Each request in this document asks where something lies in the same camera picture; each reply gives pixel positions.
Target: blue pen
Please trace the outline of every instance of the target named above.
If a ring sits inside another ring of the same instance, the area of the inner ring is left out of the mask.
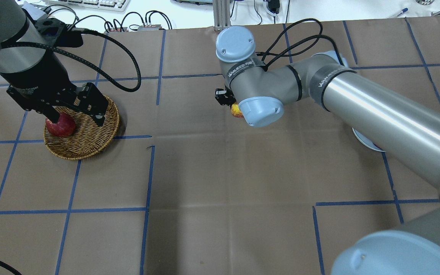
[[[399,17],[400,15],[404,14],[407,11],[408,11],[408,8],[402,9],[401,11],[397,12],[396,14],[393,14],[389,18],[397,18],[397,17]]]

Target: keyboard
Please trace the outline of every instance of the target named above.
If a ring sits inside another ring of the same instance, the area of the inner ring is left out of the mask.
[[[45,0],[47,5],[66,5],[68,7],[85,7],[92,9],[125,11],[131,0]]]

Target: metal post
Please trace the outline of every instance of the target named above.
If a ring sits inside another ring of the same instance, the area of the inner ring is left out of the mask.
[[[213,0],[214,28],[221,31],[230,26],[230,0]]]

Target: basket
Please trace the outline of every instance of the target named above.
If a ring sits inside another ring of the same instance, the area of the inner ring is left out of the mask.
[[[77,113],[66,107],[58,106],[58,112],[70,115],[76,122],[76,130],[71,136],[53,136],[44,127],[44,143],[47,149],[59,158],[65,160],[82,160],[103,151],[112,142],[118,131],[120,115],[114,101],[108,96],[108,108],[105,122],[98,127],[89,115]]]

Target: white desk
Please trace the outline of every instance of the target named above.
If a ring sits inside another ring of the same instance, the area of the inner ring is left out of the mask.
[[[254,1],[258,12],[262,16],[262,24],[272,24],[273,17],[268,15],[262,5],[262,0],[244,0],[236,2],[234,14],[231,18],[232,25],[249,25],[260,22],[259,16],[254,11]],[[286,21],[286,7],[288,0],[281,0],[281,9],[276,23]],[[320,21],[354,20],[354,19],[378,19],[387,18],[399,10],[407,7],[409,10],[406,17],[430,16],[431,12],[440,11],[440,0],[428,6],[419,5],[414,0],[291,0],[290,15],[288,22],[295,22],[303,18],[316,18]],[[100,15],[109,21],[113,18],[121,19],[130,11],[136,11],[142,16],[149,10],[159,10],[169,16],[173,28],[204,28],[213,25],[212,5],[195,5],[193,3],[178,3],[173,0],[131,0],[125,12],[105,11],[91,8],[73,8],[79,18],[90,14]],[[66,11],[58,11],[55,17],[72,23],[74,17]],[[140,23],[136,15],[131,15],[125,21],[124,26]],[[164,19],[159,14],[152,16],[152,23],[160,23],[166,26]],[[78,24],[82,28],[103,31],[103,20],[89,18]]]

